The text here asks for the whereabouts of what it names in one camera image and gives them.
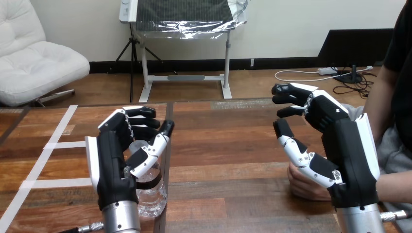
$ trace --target white cable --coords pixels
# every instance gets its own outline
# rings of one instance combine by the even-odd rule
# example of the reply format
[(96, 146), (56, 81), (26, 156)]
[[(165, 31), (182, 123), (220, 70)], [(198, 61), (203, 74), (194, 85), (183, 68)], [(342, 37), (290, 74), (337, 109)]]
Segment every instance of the white cable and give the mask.
[[(372, 66), (368, 66), (366, 69), (357, 70), (356, 72), (371, 70), (372, 68), (373, 68)], [(321, 80), (326, 80), (326, 79), (333, 79), (333, 78), (336, 78), (336, 77), (352, 74), (352, 73), (346, 73), (346, 74), (342, 74), (342, 75), (335, 75), (335, 76), (331, 76), (331, 77), (326, 77), (326, 78), (321, 78), (321, 79), (313, 79), (313, 80), (286, 80), (286, 79), (280, 79), (280, 78), (277, 77), (277, 74), (280, 74), (280, 73), (283, 73), (283, 72), (306, 73), (306, 74), (319, 73), (318, 71), (305, 72), (305, 71), (298, 71), (298, 70), (282, 70), (282, 71), (279, 71), (278, 73), (275, 74), (275, 78), (278, 79), (278, 80), (281, 80), (281, 81), (285, 81), (285, 82), (313, 82), (313, 81), (321, 81)]]

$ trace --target white tape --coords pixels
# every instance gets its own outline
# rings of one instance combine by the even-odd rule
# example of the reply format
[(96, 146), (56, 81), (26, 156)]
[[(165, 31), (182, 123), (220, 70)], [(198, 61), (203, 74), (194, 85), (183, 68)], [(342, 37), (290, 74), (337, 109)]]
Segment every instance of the white tape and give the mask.
[(63, 149), (63, 148), (75, 148), (75, 147), (86, 147), (85, 141), (80, 142), (58, 142), (58, 143), (47, 143), (44, 149)]
[[(66, 128), (67, 124), (69, 123), (71, 117), (74, 114), (74, 111), (76, 111), (77, 105), (71, 105), (66, 113), (64, 114), (63, 118), (60, 120), (59, 125), (57, 128), (54, 130), (53, 135), (51, 135), (48, 144), (55, 145), (64, 129)], [(7, 207), (6, 211), (4, 212), (3, 216), (0, 219), (0, 233), (6, 232), (6, 230), (9, 228), (10, 224), (12, 223), (14, 217), (16, 216), (18, 210), (20, 209), (21, 205), (23, 204), (24, 200), (26, 199), (27, 195), (30, 192), (30, 189), (34, 185), (34, 181), (37, 180), (38, 176), (40, 175), (41, 171), (44, 168), (44, 165), (46, 165), (47, 160), (49, 159), (50, 155), (53, 152), (53, 147), (51, 148), (46, 148), (42, 151), (40, 154), (39, 158), (37, 159), (35, 165), (33, 166), (32, 170), (30, 171), (29, 175), (27, 176), (26, 180), (27, 182), (23, 182), (21, 187), (22, 189), (19, 189), (17, 191), (17, 194), (13, 198), (12, 202), (10, 205)]]
[(90, 178), (61, 179), (61, 180), (37, 180), (32, 188), (64, 188), (91, 186)]

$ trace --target black shirt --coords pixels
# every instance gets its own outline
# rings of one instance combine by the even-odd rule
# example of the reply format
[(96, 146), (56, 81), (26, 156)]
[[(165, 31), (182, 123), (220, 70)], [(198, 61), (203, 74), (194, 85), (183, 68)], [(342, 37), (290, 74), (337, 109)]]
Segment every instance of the black shirt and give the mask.
[(403, 144), (412, 151), (412, 4), (408, 0), (395, 25), (384, 65), (399, 73), (392, 112)]

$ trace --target person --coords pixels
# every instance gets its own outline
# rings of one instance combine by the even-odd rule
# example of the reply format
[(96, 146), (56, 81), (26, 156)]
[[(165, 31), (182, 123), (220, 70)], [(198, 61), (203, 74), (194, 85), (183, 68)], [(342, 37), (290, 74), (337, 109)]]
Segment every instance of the person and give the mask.
[[(412, 4), (405, 3), (395, 25), (384, 65), (365, 106), (345, 105), (354, 120), (369, 116), (381, 176), (376, 187), (389, 211), (412, 210)], [(291, 192), (299, 197), (329, 201), (328, 191), (289, 164)], [(412, 220), (398, 221), (403, 232), (412, 232)]]

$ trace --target tripod stand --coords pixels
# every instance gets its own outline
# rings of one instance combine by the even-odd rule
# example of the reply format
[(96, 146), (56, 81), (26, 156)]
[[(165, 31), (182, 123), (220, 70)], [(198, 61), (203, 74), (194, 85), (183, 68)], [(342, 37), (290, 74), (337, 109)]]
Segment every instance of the tripod stand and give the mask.
[[(117, 57), (115, 66), (118, 65), (119, 59), (121, 58), (121, 56), (123, 56), (124, 52), (129, 47), (129, 45), (132, 44), (132, 57), (131, 57), (131, 60), (130, 60), (130, 102), (132, 103), (133, 102), (133, 74), (134, 74), (133, 65), (134, 65), (134, 62), (137, 63), (136, 44), (140, 45), (140, 41), (133, 36), (132, 23), (129, 23), (129, 27), (130, 27), (131, 37), (129, 38), (129, 42), (127, 42), (127, 45), (124, 47), (123, 51), (121, 51), (120, 55)], [(145, 47), (145, 50), (147, 52), (149, 52), (153, 57), (155, 57), (158, 61), (160, 61), (163, 64), (163, 60), (160, 59), (158, 56), (156, 56), (156, 54), (154, 54), (152, 51), (150, 51), (150, 49)], [(110, 74), (112, 70), (113, 70), (113, 67), (111, 67), (107, 73)], [(175, 75), (177, 75), (177, 72), (174, 69), (172, 69), (172, 72)]]

